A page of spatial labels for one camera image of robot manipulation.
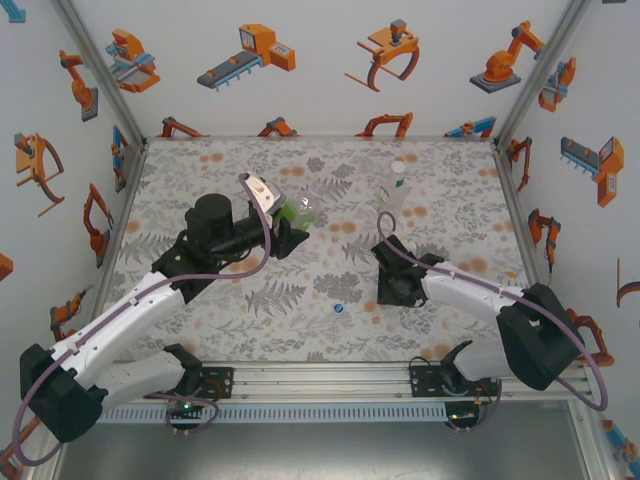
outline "clear plastic bottle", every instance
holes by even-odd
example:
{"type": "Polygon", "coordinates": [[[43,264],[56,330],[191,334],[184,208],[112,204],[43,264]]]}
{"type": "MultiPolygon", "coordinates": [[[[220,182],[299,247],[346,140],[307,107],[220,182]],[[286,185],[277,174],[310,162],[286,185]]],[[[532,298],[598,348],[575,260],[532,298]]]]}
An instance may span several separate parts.
{"type": "Polygon", "coordinates": [[[291,228],[306,232],[316,220],[316,211],[314,199],[306,192],[298,192],[289,197],[287,203],[278,212],[276,220],[279,221],[284,217],[291,223],[291,228]]]}
{"type": "Polygon", "coordinates": [[[400,215],[407,196],[406,171],[407,166],[404,162],[396,160],[391,164],[391,172],[378,189],[378,213],[386,210],[396,218],[400,215]]]}

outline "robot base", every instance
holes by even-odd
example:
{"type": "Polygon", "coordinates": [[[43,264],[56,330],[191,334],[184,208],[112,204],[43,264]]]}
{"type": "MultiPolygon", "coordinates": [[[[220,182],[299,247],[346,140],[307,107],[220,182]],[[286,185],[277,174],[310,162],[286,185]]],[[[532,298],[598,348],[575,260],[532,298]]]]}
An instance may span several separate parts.
{"type": "Polygon", "coordinates": [[[80,115],[83,122],[88,122],[98,116],[98,88],[93,87],[91,94],[93,95],[93,105],[91,108],[89,110],[82,110],[82,107],[80,107],[80,115]]]}
{"type": "Polygon", "coordinates": [[[522,79],[514,73],[513,75],[511,75],[511,78],[509,80],[505,80],[504,82],[499,82],[499,83],[487,82],[484,79],[484,72],[479,73],[478,75],[475,75],[469,79],[469,81],[473,83],[476,87],[478,87],[480,90],[483,90],[487,93],[493,93],[493,92],[497,92],[498,90],[503,90],[507,87],[510,87],[511,85],[520,83],[521,80],[522,79]]]}

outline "floral tablecloth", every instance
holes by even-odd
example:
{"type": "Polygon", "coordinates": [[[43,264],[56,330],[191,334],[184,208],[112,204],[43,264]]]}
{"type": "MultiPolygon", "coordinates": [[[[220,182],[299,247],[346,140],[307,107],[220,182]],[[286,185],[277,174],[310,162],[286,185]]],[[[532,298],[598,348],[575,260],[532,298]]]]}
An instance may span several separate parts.
{"type": "MultiPolygon", "coordinates": [[[[177,315],[159,322],[123,360],[180,342],[206,361],[403,361],[441,358],[459,342],[497,336],[453,307],[376,304],[375,192],[390,163],[407,164],[409,194],[398,237],[417,255],[436,253],[505,284],[526,276],[489,143],[366,140],[156,141],[150,145],[128,219],[107,306],[131,289],[186,226],[206,193],[228,196],[247,214],[236,177],[251,171],[285,193],[306,190],[321,212],[311,237],[287,259],[251,278],[216,281],[177,315]],[[334,312],[342,304],[344,311],[334,312]]],[[[257,265],[263,251],[231,265],[257,265]]]]}

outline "metal bracket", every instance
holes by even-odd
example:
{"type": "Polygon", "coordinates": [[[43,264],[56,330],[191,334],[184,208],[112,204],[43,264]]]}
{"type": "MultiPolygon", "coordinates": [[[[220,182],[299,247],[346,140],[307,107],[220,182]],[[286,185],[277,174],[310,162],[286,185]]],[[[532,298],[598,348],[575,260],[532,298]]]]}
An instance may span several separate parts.
{"type": "Polygon", "coordinates": [[[231,398],[233,372],[231,367],[203,367],[202,386],[197,396],[213,400],[231,398]]]}
{"type": "Polygon", "coordinates": [[[498,394],[498,383],[492,381],[483,384],[486,392],[484,389],[480,389],[478,392],[476,382],[466,382],[468,388],[462,388],[462,390],[466,390],[467,393],[452,395],[442,383],[441,370],[442,367],[440,365],[419,365],[411,367],[409,369],[409,377],[411,379],[411,394],[413,398],[475,398],[478,394],[484,396],[489,395],[490,397],[495,397],[498,394]]]}

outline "purple cable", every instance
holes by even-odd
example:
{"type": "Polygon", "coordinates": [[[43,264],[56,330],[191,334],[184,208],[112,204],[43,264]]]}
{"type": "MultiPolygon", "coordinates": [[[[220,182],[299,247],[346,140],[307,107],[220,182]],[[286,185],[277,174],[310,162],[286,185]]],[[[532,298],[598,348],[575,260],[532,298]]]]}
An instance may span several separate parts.
{"type": "MultiPolygon", "coordinates": [[[[390,217],[391,221],[393,222],[393,226],[391,228],[391,231],[393,231],[393,232],[396,231],[396,219],[395,219],[395,217],[390,212],[386,212],[385,211],[385,212],[381,212],[380,215],[378,215],[378,221],[377,221],[378,233],[380,234],[380,237],[382,237],[382,241],[387,245],[387,247],[389,247],[391,249],[391,251],[393,253],[395,253],[396,255],[399,255],[400,257],[404,258],[406,261],[411,262],[414,265],[418,265],[419,267],[424,268],[425,270],[432,270],[434,272],[442,273],[444,275],[451,275],[453,270],[449,270],[449,269],[441,268],[441,267],[433,267],[431,265],[427,265],[426,263],[422,263],[422,262],[416,260],[415,258],[411,258],[410,256],[404,254],[402,251],[397,249],[387,239],[386,235],[382,231],[382,217],[384,217],[385,215],[390,217]]],[[[526,298],[514,295],[511,292],[501,291],[500,288],[496,287],[492,283],[489,283],[489,282],[487,282],[485,280],[482,280],[482,279],[479,279],[479,278],[475,278],[475,277],[471,277],[471,276],[465,275],[463,273],[458,273],[458,271],[456,271],[456,273],[455,273],[455,278],[459,278],[460,280],[464,280],[466,282],[473,283],[474,285],[478,285],[478,286],[486,288],[487,290],[490,290],[490,291],[492,291],[494,293],[498,293],[498,294],[500,294],[500,295],[502,295],[504,297],[507,297],[510,300],[513,300],[515,302],[518,302],[518,303],[524,305],[525,307],[529,307],[532,310],[535,310],[536,312],[540,313],[541,315],[543,315],[544,317],[549,319],[556,327],[558,327],[560,329],[560,331],[562,333],[564,333],[569,338],[569,340],[571,340],[571,342],[576,346],[576,348],[580,351],[580,353],[582,354],[582,356],[584,357],[586,362],[589,364],[589,367],[591,367],[591,370],[593,371],[593,375],[594,375],[594,377],[596,379],[596,383],[598,384],[598,389],[600,390],[600,404],[596,404],[596,403],[592,402],[591,400],[589,400],[582,393],[578,392],[565,379],[558,377],[558,378],[556,378],[556,381],[558,383],[560,383],[561,385],[563,385],[571,393],[573,393],[578,398],[578,400],[580,400],[582,403],[587,405],[589,408],[592,408],[592,409],[594,409],[594,410],[596,410],[598,412],[602,412],[602,411],[606,410],[607,406],[609,405],[609,394],[607,392],[607,387],[606,387],[606,385],[604,383],[604,378],[602,377],[602,372],[600,371],[600,369],[596,365],[596,362],[593,360],[593,358],[591,357],[591,354],[587,351],[586,347],[582,344],[580,339],[569,329],[569,327],[567,327],[564,323],[562,323],[562,320],[560,320],[558,317],[556,317],[550,311],[546,310],[545,308],[542,308],[537,303],[533,303],[531,300],[527,300],[526,298]]]]}
{"type": "MultiPolygon", "coordinates": [[[[260,223],[262,224],[262,230],[264,232],[264,256],[262,257],[262,260],[256,266],[256,268],[249,270],[248,272],[241,272],[241,273],[229,273],[229,274],[194,273],[190,275],[177,275],[175,277],[167,278],[165,280],[162,280],[158,283],[151,285],[150,287],[144,289],[142,292],[140,292],[139,294],[135,295],[132,298],[135,298],[138,302],[140,302],[144,297],[158,290],[159,288],[164,287],[165,285],[169,285],[171,283],[181,282],[184,280],[234,280],[236,278],[250,277],[251,275],[254,275],[258,273],[260,270],[262,270],[262,268],[267,264],[267,261],[269,260],[269,253],[271,252],[271,233],[269,231],[269,224],[267,222],[267,218],[264,212],[262,211],[262,207],[260,207],[258,200],[256,199],[255,195],[247,185],[245,179],[246,179],[246,174],[238,175],[238,180],[240,181],[242,188],[244,188],[245,192],[247,192],[247,195],[249,196],[251,203],[253,204],[253,206],[256,209],[256,212],[258,213],[258,217],[260,217],[260,223]]],[[[113,312],[111,312],[109,315],[107,315],[100,323],[98,323],[98,325],[96,325],[93,329],[91,329],[91,331],[89,331],[86,335],[84,335],[82,338],[80,338],[80,340],[76,342],[75,344],[76,349],[80,348],[82,345],[87,343],[91,337],[93,337],[96,333],[102,330],[109,322],[111,322],[114,318],[117,318],[120,314],[125,312],[131,306],[132,306],[131,302],[125,302],[122,305],[120,305],[118,308],[116,308],[113,312]]],[[[49,461],[62,447],[62,443],[58,443],[44,457],[38,460],[32,460],[28,458],[24,454],[24,451],[22,450],[22,445],[20,443],[20,426],[22,424],[24,414],[27,411],[27,408],[29,407],[29,403],[33,399],[38,389],[42,386],[45,380],[49,378],[49,376],[53,373],[53,371],[56,368],[58,368],[60,365],[62,365],[73,354],[74,354],[73,350],[69,349],[66,352],[64,352],[60,356],[60,358],[58,358],[55,362],[53,362],[49,366],[49,368],[47,368],[44,371],[44,373],[40,375],[38,379],[33,383],[31,388],[25,395],[24,399],[22,400],[22,403],[20,403],[20,407],[18,407],[18,412],[13,422],[11,442],[13,444],[13,449],[15,451],[16,458],[21,463],[23,463],[28,467],[37,467],[38,465],[42,465],[43,463],[49,461]]]]}
{"type": "Polygon", "coordinates": [[[498,394],[496,395],[496,399],[491,404],[491,407],[489,407],[490,410],[489,412],[487,412],[487,415],[482,420],[480,420],[480,423],[476,423],[471,428],[460,428],[455,423],[453,423],[450,418],[447,418],[447,424],[453,429],[455,433],[458,433],[460,430],[465,430],[467,434],[471,432],[475,432],[476,430],[484,427],[489,422],[489,420],[491,420],[491,417],[493,417],[496,413],[496,410],[498,410],[498,406],[500,405],[501,400],[502,400],[502,380],[498,380],[498,394]]]}
{"type": "MultiPolygon", "coordinates": [[[[202,422],[197,427],[194,427],[194,428],[191,428],[189,430],[186,430],[186,432],[188,432],[188,433],[185,433],[185,436],[186,435],[192,435],[194,433],[198,433],[198,432],[204,430],[205,428],[211,426],[211,424],[220,415],[220,407],[218,406],[217,403],[212,403],[212,402],[210,402],[210,401],[208,401],[206,399],[198,399],[197,401],[204,402],[204,403],[207,403],[208,405],[211,405],[213,407],[213,409],[215,410],[215,413],[206,422],[202,422]]],[[[164,424],[167,426],[167,428],[169,428],[170,430],[174,431],[176,427],[171,423],[171,414],[172,413],[173,413],[173,410],[167,409],[167,413],[164,415],[164,424]]]]}

